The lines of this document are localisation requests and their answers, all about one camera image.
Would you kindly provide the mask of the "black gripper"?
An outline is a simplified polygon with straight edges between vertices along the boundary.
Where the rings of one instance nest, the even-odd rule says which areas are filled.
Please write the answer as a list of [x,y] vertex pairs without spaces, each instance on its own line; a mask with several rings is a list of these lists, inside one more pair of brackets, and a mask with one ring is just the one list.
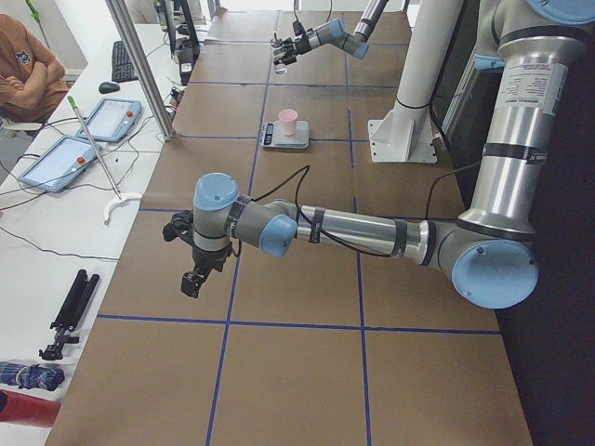
[[281,43],[278,51],[273,52],[273,64],[285,65],[285,59],[295,59],[298,55],[303,55],[311,51],[311,44],[306,35],[302,35],[292,40],[287,38]]
[[200,289],[212,270],[223,271],[224,264],[232,254],[232,245],[227,243],[217,251],[208,251],[201,247],[192,248],[194,268],[182,274],[180,291],[192,298],[199,296]]

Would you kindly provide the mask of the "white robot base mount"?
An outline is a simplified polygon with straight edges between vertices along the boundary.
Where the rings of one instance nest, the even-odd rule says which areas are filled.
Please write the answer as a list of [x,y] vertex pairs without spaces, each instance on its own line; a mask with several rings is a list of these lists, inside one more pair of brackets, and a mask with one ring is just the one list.
[[449,47],[462,0],[420,3],[393,108],[368,122],[375,163],[434,164],[430,104]]

